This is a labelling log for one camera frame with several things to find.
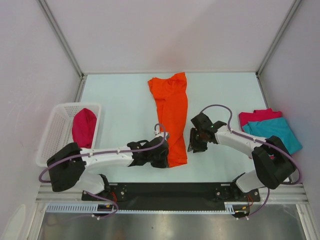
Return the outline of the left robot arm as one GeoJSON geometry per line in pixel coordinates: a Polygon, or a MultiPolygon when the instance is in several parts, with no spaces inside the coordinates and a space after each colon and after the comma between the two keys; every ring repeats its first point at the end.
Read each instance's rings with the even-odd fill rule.
{"type": "Polygon", "coordinates": [[[46,162],[52,191],[59,193],[77,188],[105,200],[110,196],[111,188],[99,169],[145,164],[167,168],[169,137],[167,132],[159,132],[150,141],[133,141],[126,146],[105,150],[81,148],[75,142],[69,143],[46,162]]]}

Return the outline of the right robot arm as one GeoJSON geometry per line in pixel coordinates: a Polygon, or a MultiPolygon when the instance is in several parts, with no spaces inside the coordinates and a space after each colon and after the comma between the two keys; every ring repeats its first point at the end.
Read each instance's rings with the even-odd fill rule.
{"type": "Polygon", "coordinates": [[[188,151],[202,153],[208,143],[235,149],[253,160],[254,170],[239,175],[230,188],[231,196],[242,201],[249,192],[259,188],[276,189],[297,170],[282,140],[277,136],[257,137],[239,132],[223,121],[212,122],[203,112],[191,119],[188,151]]]}

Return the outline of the orange t-shirt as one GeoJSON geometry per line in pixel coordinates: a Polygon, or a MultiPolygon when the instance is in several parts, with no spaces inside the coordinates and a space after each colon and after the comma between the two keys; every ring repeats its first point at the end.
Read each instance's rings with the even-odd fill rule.
{"type": "Polygon", "coordinates": [[[188,163],[184,130],[188,113],[187,77],[184,72],[167,79],[154,77],[148,81],[155,100],[158,122],[169,133],[167,157],[170,168],[188,163]]]}

